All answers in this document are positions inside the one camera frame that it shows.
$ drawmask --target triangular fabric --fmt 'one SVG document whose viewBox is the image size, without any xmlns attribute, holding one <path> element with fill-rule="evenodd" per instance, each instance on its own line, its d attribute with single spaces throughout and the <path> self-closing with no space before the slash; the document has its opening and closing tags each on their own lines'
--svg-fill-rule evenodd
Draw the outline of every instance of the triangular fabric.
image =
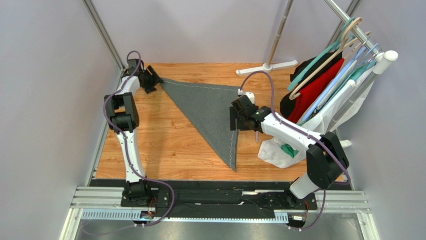
<svg viewBox="0 0 426 240">
<path fill-rule="evenodd" d="M 238 131 L 230 129 L 230 107 L 239 88 L 163 80 L 161 86 L 168 96 L 217 155 L 237 171 Z"/>
</svg>

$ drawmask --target metal pole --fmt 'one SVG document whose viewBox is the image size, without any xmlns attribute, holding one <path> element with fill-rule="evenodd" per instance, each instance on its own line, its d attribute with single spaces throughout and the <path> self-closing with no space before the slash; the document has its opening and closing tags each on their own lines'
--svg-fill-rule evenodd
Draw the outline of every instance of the metal pole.
<svg viewBox="0 0 426 240">
<path fill-rule="evenodd" d="M 339 122 L 343 115 L 345 115 L 345 113 L 355 104 L 357 99 L 359 99 L 361 95 L 371 86 L 371 84 L 374 83 L 376 76 L 377 75 L 372 72 L 367 77 L 365 82 L 353 93 L 349 100 L 346 101 L 346 103 L 341 107 L 341 109 L 334 115 L 327 132 L 330 131 L 330 129 L 332 129 Z"/>
<path fill-rule="evenodd" d="M 278 43 L 280 42 L 281 36 L 283 34 L 284 26 L 287 22 L 287 17 L 290 14 L 294 0 L 288 0 L 287 7 L 285 8 L 284 15 L 282 16 L 281 23 L 279 24 L 278 32 L 276 33 L 275 41 L 273 42 L 272 49 L 270 50 L 269 60 L 267 61 L 266 66 L 270 67 L 272 60 L 274 59 L 275 51 L 277 50 Z"/>
<path fill-rule="evenodd" d="M 111 40 L 111 37 L 107 32 L 107 29 L 102 23 L 101 17 L 99 16 L 98 11 L 96 10 L 92 0 L 82 0 L 82 2 L 84 6 L 86 7 L 89 15 L 91 16 L 91 19 L 93 20 L 94 24 L 96 25 L 97 30 L 99 31 L 103 41 L 106 44 L 106 47 L 111 53 L 112 58 L 117 64 L 118 68 L 120 68 L 121 71 L 124 71 L 125 68 L 123 66 L 122 59 L 120 58 L 119 52 L 114 46 L 113 41 Z"/>
<path fill-rule="evenodd" d="M 347 22 L 349 21 L 349 19 L 351 19 L 348 14 L 343 11 L 343 9 L 341 9 L 339 7 L 339 5 L 337 5 L 333 0 L 325 0 L 325 2 L 330 6 L 331 9 L 333 9 L 333 11 L 337 14 L 337 16 L 339 16 L 339 18 L 343 21 L 343 22 Z M 368 40 L 368 36 L 358 27 L 355 26 L 354 28 L 352 28 L 352 32 L 353 34 L 359 39 L 359 41 L 361 43 L 365 43 Z M 374 47 L 375 43 L 371 40 L 368 40 L 365 43 L 365 46 L 367 47 L 367 49 L 372 49 Z M 375 55 L 379 52 L 378 49 L 373 49 L 373 51 L 371 51 L 371 54 Z"/>
<path fill-rule="evenodd" d="M 363 0 L 352 0 L 352 2 L 347 7 L 347 10 L 346 10 L 347 15 L 350 16 L 350 17 L 353 17 L 362 1 Z M 344 22 L 339 23 L 339 25 L 337 26 L 336 30 L 334 31 L 334 34 L 331 37 L 330 42 L 328 43 L 327 47 L 332 45 L 334 42 L 337 41 L 337 39 L 339 38 L 339 35 L 341 33 L 341 29 L 343 28 L 343 25 L 345 25 Z"/>
</svg>

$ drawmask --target cable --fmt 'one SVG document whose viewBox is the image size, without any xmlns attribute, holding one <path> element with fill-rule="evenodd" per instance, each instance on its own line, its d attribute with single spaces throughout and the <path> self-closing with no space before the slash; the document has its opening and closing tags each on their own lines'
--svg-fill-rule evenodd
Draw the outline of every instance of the cable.
<svg viewBox="0 0 426 240">
<path fill-rule="evenodd" d="M 322 147 L 322 149 L 324 149 L 327 153 L 328 153 L 328 155 L 330 155 L 330 157 L 335 161 L 335 163 L 339 166 L 339 168 L 341 169 L 341 171 L 347 176 L 347 181 L 346 182 L 341 182 L 341 183 L 338 183 L 338 182 L 336 182 L 336 184 L 344 184 L 344 185 L 349 185 L 349 184 L 351 184 L 351 182 L 352 182 L 352 179 L 351 179 L 351 177 L 349 176 L 349 173 L 348 173 L 348 171 L 345 169 L 345 167 L 343 167 L 343 165 L 340 163 L 340 161 L 337 159 L 337 157 L 332 153 L 332 151 L 323 143 L 323 142 L 321 142 L 319 139 L 317 139 L 316 137 L 314 137 L 314 136 L 312 136 L 312 135 L 310 135 L 309 133 L 307 133 L 307 132 L 304 132 L 303 130 L 301 130 L 301 129 L 299 129 L 299 128 L 297 128 L 297 127 L 295 127 L 295 126 L 293 126 L 293 125 L 291 125 L 291 124 L 288 124 L 287 122 L 285 122 L 285 121 L 282 121 L 278 116 L 277 116 L 277 113 L 275 112 L 275 109 L 274 109 L 274 97 L 275 97 L 275 87 L 274 87 L 274 81 L 272 80 L 272 77 L 267 73 L 267 72 L 264 72 L 264 71 L 255 71 L 255 72 L 253 72 L 253 73 L 251 73 L 250 75 L 248 75 L 246 78 L 245 78 L 245 80 L 244 80 L 244 82 L 242 83 L 242 85 L 241 85 L 241 88 L 240 88 L 240 90 L 242 91 L 243 90 L 243 87 L 244 87 L 244 85 L 246 84 L 246 82 L 247 82 L 247 80 L 249 80 L 249 78 L 251 78 L 253 75 L 255 75 L 255 74 L 265 74 L 267 77 L 268 77 L 268 79 L 269 79 L 269 81 L 270 81 L 270 86 L 271 86 L 271 100 L 270 100 L 270 108 L 271 108 L 271 111 L 272 111 L 272 115 L 275 117 L 275 119 L 277 119 L 278 121 L 279 121 L 279 123 L 281 123 L 281 124 L 284 124 L 285 126 L 287 126 L 288 128 L 290 128 L 290 129 L 292 129 L 292 130 L 294 130 L 294 131 L 296 131 L 296 132 L 298 132 L 298 133 L 300 133 L 300 134 L 302 134 L 302 135 L 304 135 L 304 136 L 306 136 L 306 137 L 308 137 L 308 138 L 311 138 L 311 139 L 313 139 L 316 143 L 318 143 L 321 147 Z"/>
<path fill-rule="evenodd" d="M 325 207 L 326 207 L 326 191 L 324 190 L 324 198 L 322 199 L 321 210 L 319 211 L 318 217 L 315 219 L 315 221 L 310 226 L 305 227 L 305 228 L 297 228 L 297 227 L 289 226 L 288 229 L 301 232 L 302 230 L 309 230 L 309 229 L 314 228 L 315 225 L 317 225 L 318 221 L 320 220 L 321 216 L 323 215 Z"/>
<path fill-rule="evenodd" d="M 115 125 L 109 118 L 108 118 L 108 115 L 107 115 L 107 104 L 111 101 L 111 99 L 115 96 L 115 95 L 117 95 L 117 94 L 119 94 L 119 93 L 121 93 L 122 91 L 123 91 L 123 89 L 125 88 L 125 86 L 127 85 L 127 83 L 129 82 L 129 80 L 131 79 L 131 78 L 133 78 L 133 76 L 135 76 L 135 74 L 136 74 L 136 72 L 139 70 L 139 68 L 141 67 L 141 64 L 143 64 L 143 62 L 142 62 L 142 57 L 141 57 L 141 54 L 138 52 L 138 51 L 131 51 L 131 52 L 129 52 L 129 54 L 127 55 L 127 62 L 129 62 L 129 57 L 130 57 L 130 55 L 131 54 L 133 54 L 133 53 L 136 53 L 138 56 L 139 56 L 139 62 L 138 62 L 138 64 L 137 64 L 137 67 L 135 68 L 135 70 L 131 73 L 131 75 L 124 81 L 124 83 L 123 83 L 123 85 L 122 85 L 122 87 L 121 87 L 121 89 L 119 89 L 119 90 L 117 90 L 116 92 L 114 92 L 113 94 L 111 94 L 106 100 L 105 100 L 105 102 L 104 102 L 104 104 L 103 104 L 103 115 L 104 115 L 104 117 L 106 118 L 106 121 L 108 122 L 108 124 L 110 125 L 110 126 L 112 126 L 112 128 L 114 128 L 115 130 L 117 130 L 120 134 L 123 134 L 123 139 L 124 139 L 124 148 L 125 148 L 125 154 L 126 154 L 126 157 L 127 157 L 127 162 L 128 162 L 128 164 L 129 164 L 129 166 L 130 166 L 130 168 L 131 168 L 131 170 L 133 171 L 133 173 L 136 175 L 136 176 L 138 176 L 139 178 L 141 178 L 142 180 L 144 180 L 144 181 L 148 181 L 148 182 L 152 182 L 152 183 L 156 183 L 156 184 L 161 184 L 161 185 L 164 185 L 164 186 L 166 186 L 167 188 L 169 188 L 170 189 L 170 192 L 171 192 L 171 204 L 170 204 L 170 207 L 168 208 L 168 210 L 165 212 L 165 214 L 162 216 L 162 217 L 160 217 L 160 219 L 158 219 L 157 221 L 155 221 L 155 222 L 151 222 L 151 223 L 149 223 L 149 224 L 145 224 L 145 225 L 137 225 L 137 226 L 139 226 L 139 227 L 151 227 L 151 226 L 155 226 L 155 225 L 157 225 L 157 224 L 159 224 L 159 223 L 161 223 L 166 217 L 167 217 L 167 215 L 169 215 L 170 214 L 170 212 L 172 211 L 172 209 L 173 209 L 173 207 L 174 207 L 174 205 L 175 205 L 175 190 L 173 189 L 173 187 L 172 186 L 170 186 L 168 183 L 166 183 L 166 182 L 163 182 L 163 181 L 160 181 L 160 180 L 154 180 L 154 179 L 149 179 L 149 178 L 147 178 L 147 177 L 144 177 L 144 176 L 142 176 L 141 174 L 139 174 L 139 172 L 137 172 L 136 171 L 136 169 L 134 168 L 134 166 L 133 166 L 133 164 L 132 164 L 132 162 L 131 162 L 131 160 L 130 160 L 130 154 L 129 154 L 129 147 L 128 147 L 128 143 L 127 143 L 127 136 L 126 136 L 126 134 L 125 134 L 125 132 L 123 131 L 123 130 L 121 130 L 117 125 Z M 117 230 L 114 230 L 114 231 L 111 231 L 111 232 L 107 232 L 107 233 L 100 233 L 100 234 L 93 234 L 93 233 L 89 233 L 89 232 L 87 232 L 84 228 L 82 228 L 81 230 L 85 233 L 85 234 L 87 234 L 87 235 L 89 235 L 89 236 L 95 236 L 95 237 L 102 237 L 102 236 L 106 236 L 106 235 L 110 235 L 110 234 L 115 234 L 115 233 L 117 233 L 117 232 L 119 232 L 119 231 L 122 231 L 122 230 L 126 230 L 126 229 L 129 229 L 129 228 L 132 228 L 132 227 L 135 227 L 135 225 L 133 224 L 133 225 L 129 225 L 129 226 L 126 226 L 126 227 L 123 227 L 123 228 L 120 228 L 120 229 L 117 229 Z"/>
<path fill-rule="evenodd" d="M 125 154 L 127 157 L 127 162 L 131 168 L 131 170 L 133 171 L 133 173 L 138 176 L 139 178 L 141 178 L 144 181 L 148 181 L 148 182 L 152 182 L 152 183 L 156 183 L 156 184 L 161 184 L 164 185 L 166 187 L 168 187 L 171 191 L 171 204 L 170 207 L 168 208 L 168 210 L 166 211 L 166 213 L 157 221 L 152 222 L 150 224 L 145 225 L 145 227 L 151 227 L 151 226 L 155 226 L 157 224 L 159 224 L 160 222 L 162 222 L 166 216 L 172 211 L 173 206 L 175 205 L 175 190 L 172 188 L 172 186 L 170 186 L 168 183 L 163 182 L 163 181 L 159 181 L 159 180 L 154 180 L 154 179 L 149 179 L 147 177 L 142 176 L 139 172 L 136 171 L 136 169 L 134 168 L 131 160 L 130 160 L 130 154 L 129 154 L 129 147 L 128 147 L 128 143 L 127 143 L 127 137 L 126 134 L 123 130 L 121 130 L 118 126 L 116 126 L 108 117 L 107 115 L 107 104 L 110 102 L 110 100 L 117 94 L 121 93 L 123 91 L 123 89 L 125 88 L 126 84 L 128 83 L 128 81 L 136 74 L 136 72 L 138 71 L 139 67 L 141 66 L 141 54 L 138 51 L 131 51 L 129 52 L 129 54 L 127 55 L 127 61 L 129 61 L 129 57 L 131 54 L 136 53 L 139 55 L 139 63 L 137 64 L 136 69 L 133 71 L 133 73 L 124 81 L 122 87 L 120 90 L 114 92 L 113 94 L 111 94 L 106 100 L 105 103 L 103 104 L 103 115 L 106 118 L 106 121 L 109 123 L 110 126 L 112 126 L 115 130 L 119 131 L 120 134 L 123 134 L 123 139 L 124 139 L 124 148 L 125 148 Z"/>
<path fill-rule="evenodd" d="M 272 80 L 271 75 L 269 75 L 267 72 L 264 71 L 255 71 L 253 73 L 251 73 L 250 75 L 248 75 L 245 80 L 242 82 L 242 85 L 240 87 L 240 91 L 243 91 L 243 87 L 246 84 L 247 80 L 249 80 L 249 78 L 251 78 L 253 75 L 255 74 L 264 74 L 268 77 L 269 82 L 270 82 L 270 87 L 271 87 L 271 100 L 270 100 L 270 108 L 271 108 L 271 112 L 272 115 L 275 117 L 275 119 L 277 119 L 281 124 L 284 124 L 285 126 L 287 126 L 290 129 L 293 129 L 294 131 L 313 139 L 316 143 L 318 143 L 322 149 L 324 149 L 328 155 L 330 155 L 330 157 L 334 160 L 334 162 L 339 166 L 339 168 L 341 169 L 341 171 L 346 175 L 347 177 L 347 181 L 346 182 L 334 182 L 335 184 L 338 185 L 350 185 L 352 182 L 351 176 L 349 176 L 348 171 L 345 169 L 345 167 L 343 167 L 343 165 L 340 163 L 340 161 L 337 159 L 337 157 L 332 153 L 332 151 L 323 143 L 321 142 L 319 139 L 317 139 L 316 137 L 310 135 L 307 132 L 304 132 L 303 130 L 298 129 L 295 126 L 292 126 L 291 124 L 288 124 L 287 122 L 282 121 L 276 114 L 275 109 L 274 109 L 274 98 L 275 98 L 275 87 L 274 87 L 274 81 Z M 319 215 L 318 218 L 312 223 L 312 225 L 310 225 L 309 227 L 303 228 L 303 230 L 309 230 L 312 229 L 320 220 L 321 216 L 323 215 L 324 212 L 324 208 L 326 206 L 326 191 L 324 190 L 324 198 L 322 201 L 322 207 L 321 210 L 319 211 Z M 301 228 L 295 228 L 295 227 L 289 227 L 289 229 L 293 229 L 293 230 L 297 230 L 299 232 L 302 231 Z"/>
<path fill-rule="evenodd" d="M 84 227 L 82 227 L 82 228 L 81 228 L 81 231 L 82 231 L 84 234 L 89 235 L 89 236 L 92 236 L 92 237 L 103 237 L 103 236 L 107 236 L 107 235 L 111 235 L 111 234 L 116 234 L 116 233 L 118 233 L 118 232 L 120 232 L 120 231 L 123 231 L 123 230 L 126 230 L 126 229 L 130 229 L 130 228 L 134 228 L 134 227 L 135 227 L 135 225 L 133 224 L 133 225 L 129 225 L 129 226 L 122 227 L 122 228 L 120 228 L 120 229 L 116 229 L 116 230 L 114 230 L 114 231 L 105 232 L 105 233 L 98 233 L 98 234 L 94 234 L 94 233 L 87 232 L 87 231 L 85 230 L 85 228 L 84 228 Z"/>
</svg>

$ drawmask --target wooden floor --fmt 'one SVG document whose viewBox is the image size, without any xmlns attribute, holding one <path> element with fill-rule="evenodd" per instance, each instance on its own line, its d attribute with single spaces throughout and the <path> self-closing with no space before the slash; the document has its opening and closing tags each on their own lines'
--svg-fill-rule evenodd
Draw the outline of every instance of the wooden floor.
<svg viewBox="0 0 426 240">
<path fill-rule="evenodd" d="M 162 78 L 179 82 L 240 86 L 245 79 L 235 71 L 261 64 L 152 64 Z M 273 72 L 275 110 L 288 93 L 290 74 L 294 68 Z M 272 137 L 240 132 L 237 146 L 237 172 L 229 168 L 176 107 L 162 87 L 146 94 L 139 90 L 134 99 L 140 117 L 138 144 L 140 158 L 149 178 L 162 180 L 222 180 L 222 181 L 293 181 L 306 173 L 306 161 L 287 169 L 279 169 L 258 159 L 262 141 Z M 271 87 L 265 75 L 253 76 L 245 85 L 253 92 L 260 107 L 271 105 Z M 96 178 L 125 179 L 123 153 L 117 136 L 111 130 L 100 159 Z"/>
</svg>

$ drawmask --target green item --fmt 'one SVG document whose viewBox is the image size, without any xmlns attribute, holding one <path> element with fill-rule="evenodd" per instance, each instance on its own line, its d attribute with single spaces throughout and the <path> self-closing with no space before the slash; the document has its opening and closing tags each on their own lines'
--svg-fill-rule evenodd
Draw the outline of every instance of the green item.
<svg viewBox="0 0 426 240">
<path fill-rule="evenodd" d="M 281 149 L 286 153 L 286 154 L 288 154 L 288 155 L 290 155 L 291 156 L 291 158 L 295 158 L 296 157 L 296 155 L 299 153 L 299 151 L 298 150 L 294 150 L 293 148 L 292 148 L 292 146 L 290 146 L 290 145 L 288 145 L 288 144 L 286 144 L 286 145 L 282 145 L 281 146 Z"/>
</svg>

